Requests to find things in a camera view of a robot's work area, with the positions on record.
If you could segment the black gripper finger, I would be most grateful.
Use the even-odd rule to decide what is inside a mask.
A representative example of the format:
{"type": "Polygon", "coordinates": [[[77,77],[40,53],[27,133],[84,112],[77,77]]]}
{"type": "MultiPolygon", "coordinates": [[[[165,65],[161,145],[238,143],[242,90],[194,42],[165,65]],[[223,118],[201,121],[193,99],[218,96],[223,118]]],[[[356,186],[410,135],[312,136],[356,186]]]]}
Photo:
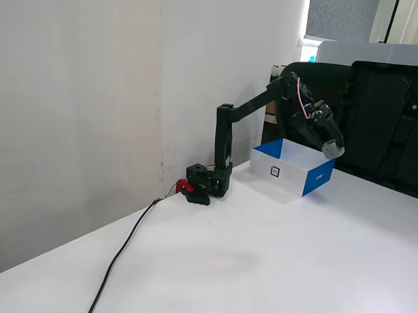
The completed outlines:
{"type": "Polygon", "coordinates": [[[322,140],[321,144],[335,140],[338,147],[344,147],[345,141],[333,118],[315,118],[313,120],[316,134],[322,140]]]}
{"type": "Polygon", "coordinates": [[[316,125],[312,124],[311,121],[295,121],[292,122],[292,126],[302,136],[307,145],[318,151],[322,150],[324,139],[321,137],[316,125]]]}

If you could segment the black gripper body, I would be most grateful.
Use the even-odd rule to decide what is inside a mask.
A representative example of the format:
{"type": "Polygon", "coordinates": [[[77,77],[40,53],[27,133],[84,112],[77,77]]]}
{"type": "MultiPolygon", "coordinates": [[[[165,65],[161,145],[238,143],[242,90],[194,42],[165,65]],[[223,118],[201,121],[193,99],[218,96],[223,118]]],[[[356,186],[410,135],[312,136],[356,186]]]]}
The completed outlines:
{"type": "Polygon", "coordinates": [[[312,128],[325,127],[333,122],[333,112],[323,101],[302,105],[291,118],[290,124],[294,127],[312,128]]]}

